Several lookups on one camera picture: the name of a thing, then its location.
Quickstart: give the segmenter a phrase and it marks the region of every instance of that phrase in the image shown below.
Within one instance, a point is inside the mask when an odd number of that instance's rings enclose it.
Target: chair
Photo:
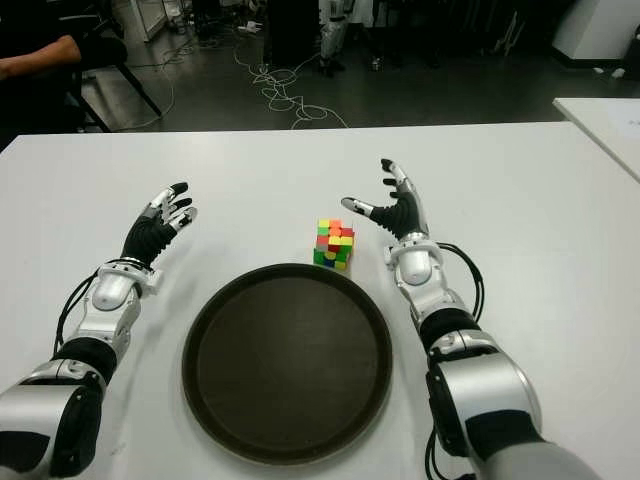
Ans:
[[[81,63],[74,66],[69,93],[95,125],[105,133],[111,132],[104,120],[82,96],[82,73],[96,68],[116,67],[156,115],[162,115],[158,106],[145,92],[142,83],[125,65],[128,53],[124,43],[118,38],[101,36],[106,30],[111,30],[118,37],[124,37],[122,27],[110,14],[110,1],[48,0],[48,4],[65,29],[73,35],[82,53]]]

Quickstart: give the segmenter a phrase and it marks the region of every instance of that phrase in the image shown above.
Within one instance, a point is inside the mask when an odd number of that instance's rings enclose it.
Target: person's arm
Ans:
[[[0,81],[33,75],[54,67],[79,63],[80,49],[71,35],[64,35],[46,47],[18,57],[0,58]]]

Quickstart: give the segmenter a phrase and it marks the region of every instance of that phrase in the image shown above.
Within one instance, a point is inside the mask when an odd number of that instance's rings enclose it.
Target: colorful cube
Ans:
[[[319,220],[313,263],[346,270],[353,251],[354,236],[353,229],[343,228],[340,220]]]
[[[329,251],[329,237],[318,235],[316,237],[316,250],[320,250],[321,252]]]
[[[313,263],[318,265],[324,264],[324,254],[322,250],[318,250],[317,248],[313,250]]]

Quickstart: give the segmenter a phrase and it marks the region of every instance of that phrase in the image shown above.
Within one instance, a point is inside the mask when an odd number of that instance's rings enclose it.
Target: green cube piece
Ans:
[[[314,249],[313,263],[315,263],[316,265],[324,265],[324,252]]]

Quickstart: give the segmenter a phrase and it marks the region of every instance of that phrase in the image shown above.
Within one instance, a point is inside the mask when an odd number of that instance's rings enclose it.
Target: gray floor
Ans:
[[[160,32],[143,43],[127,3],[117,5],[123,20],[131,66],[156,64],[163,53],[180,47],[189,35]],[[153,125],[133,131],[268,130],[288,129],[295,113],[272,112],[253,85],[253,77],[238,57],[251,64],[261,60],[261,39],[238,39],[228,32],[221,43],[200,47],[191,40],[189,54],[177,64],[159,68],[132,68],[162,110],[175,104]],[[321,77],[310,64],[289,88],[307,104],[335,110],[350,127],[440,125],[561,120],[551,105],[555,97],[640,97],[640,83],[615,80],[591,69],[567,69],[545,56],[449,58],[443,68],[431,70],[416,57],[402,68],[369,68],[370,54],[359,42],[344,52],[347,70],[333,79]],[[84,86],[84,95],[115,129],[143,124],[154,115],[115,70],[96,71]],[[299,128],[335,128],[331,115],[298,125]]]

